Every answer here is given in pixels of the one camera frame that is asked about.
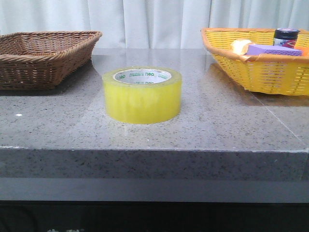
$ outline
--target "label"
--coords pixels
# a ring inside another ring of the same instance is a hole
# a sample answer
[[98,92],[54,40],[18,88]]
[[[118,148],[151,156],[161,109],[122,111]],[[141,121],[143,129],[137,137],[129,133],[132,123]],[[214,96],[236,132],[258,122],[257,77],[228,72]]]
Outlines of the label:
[[169,72],[158,69],[129,69],[113,75],[116,81],[137,85],[161,83],[171,77]]
[[294,48],[295,44],[296,44],[296,40],[282,40],[282,39],[274,38],[274,45],[276,46]]

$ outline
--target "sponge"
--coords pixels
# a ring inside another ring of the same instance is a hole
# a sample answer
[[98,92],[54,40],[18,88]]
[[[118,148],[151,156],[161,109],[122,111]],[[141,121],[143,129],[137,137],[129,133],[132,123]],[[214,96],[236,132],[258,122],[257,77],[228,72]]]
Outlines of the sponge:
[[251,40],[236,39],[231,43],[231,50],[237,55],[244,55],[248,51],[248,46],[255,44]]
[[288,56],[301,56],[302,51],[289,48],[289,47],[282,47],[282,46],[250,44],[246,55],[259,55],[261,53],[288,55]]

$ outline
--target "jar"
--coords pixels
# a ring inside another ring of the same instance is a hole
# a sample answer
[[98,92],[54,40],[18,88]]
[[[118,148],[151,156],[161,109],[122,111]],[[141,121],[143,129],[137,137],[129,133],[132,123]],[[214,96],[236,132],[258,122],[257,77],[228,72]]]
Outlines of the jar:
[[297,29],[278,28],[275,30],[273,45],[294,48],[299,32]]

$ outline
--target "yellow wicker basket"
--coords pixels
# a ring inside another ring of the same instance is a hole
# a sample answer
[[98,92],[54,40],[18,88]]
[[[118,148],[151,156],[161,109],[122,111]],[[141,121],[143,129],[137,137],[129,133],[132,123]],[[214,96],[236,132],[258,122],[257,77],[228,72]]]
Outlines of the yellow wicker basket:
[[[235,39],[273,44],[274,29],[203,28],[202,38],[221,68],[251,92],[309,95],[309,57],[273,54],[239,56],[230,50]],[[309,32],[301,30],[297,46],[309,47]]]

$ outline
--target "tape core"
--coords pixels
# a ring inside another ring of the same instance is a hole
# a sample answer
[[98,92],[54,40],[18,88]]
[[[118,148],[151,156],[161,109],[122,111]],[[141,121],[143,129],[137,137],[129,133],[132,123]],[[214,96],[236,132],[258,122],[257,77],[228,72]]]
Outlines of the tape core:
[[117,72],[112,77],[122,83],[148,85],[167,81],[172,75],[159,69],[128,69]]

